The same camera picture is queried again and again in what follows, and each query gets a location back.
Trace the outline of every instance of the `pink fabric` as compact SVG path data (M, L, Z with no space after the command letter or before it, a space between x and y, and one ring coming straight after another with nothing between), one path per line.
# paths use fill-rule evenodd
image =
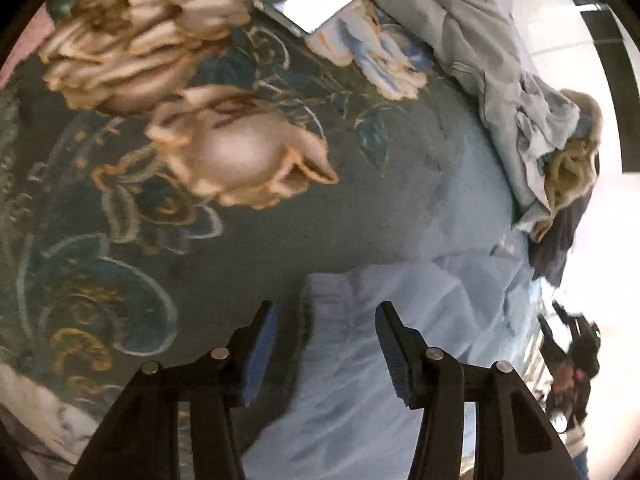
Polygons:
M41 6L33 15L29 25L25 27L20 38L16 41L14 48L7 57L2 69L0 70L0 89L4 88L6 82L9 81L11 74L14 73L15 67L21 61L27 59L40 46L42 41L53 32L54 23L47 14L47 9Z

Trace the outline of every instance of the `black strip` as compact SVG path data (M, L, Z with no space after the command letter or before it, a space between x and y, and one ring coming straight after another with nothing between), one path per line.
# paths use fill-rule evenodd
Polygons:
M633 67L622 34L607 0L574 0L578 6L595 4L600 10L585 10L582 18L587 25L600 62L609 83L616 111L622 171L640 171L640 94Z

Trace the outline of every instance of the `gray garment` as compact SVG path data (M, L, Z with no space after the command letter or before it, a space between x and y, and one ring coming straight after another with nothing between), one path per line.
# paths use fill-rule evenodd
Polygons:
M522 257L470 251L310 275L303 304L313 332L296 391L287 413L242 457L247 477L405 479L422 413L394 393L376 337L376 306L393 301L405 325L460 360L489 366L508 359L522 368L535 314L527 293L531 273ZM474 435L467 405L464 456L473 454Z
M445 72L478 99L520 206L516 227L530 231L551 211L539 159L564 148L578 107L538 76L511 18L511 0L375 0L434 49Z

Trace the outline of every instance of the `metal pin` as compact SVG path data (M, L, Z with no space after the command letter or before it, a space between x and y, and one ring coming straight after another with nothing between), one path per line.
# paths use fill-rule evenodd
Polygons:
M435 346L432 348L427 348L427 357L434 361L440 361L444 357L444 352Z
M158 363L156 363L155 361L149 361L147 363L144 363L142 365L142 368L140 368L142 373L145 374L145 375L153 375L159 369L160 369L160 365Z
M503 360L498 361L495 367L498 368L498 370L500 370L503 374L511 373L511 371L513 370L513 366L511 366L511 363Z
M219 346L218 348L214 348L211 351L211 357L213 357L216 361L224 361L227 357L229 357L229 350L224 346Z

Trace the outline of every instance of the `blue jeans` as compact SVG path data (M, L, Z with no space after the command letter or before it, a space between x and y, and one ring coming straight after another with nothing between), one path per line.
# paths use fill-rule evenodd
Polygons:
M584 451L580 453L580 455L574 457L574 464L578 473L580 473L580 478L582 480L589 480L589 467L587 466L587 451L588 447L584 448Z

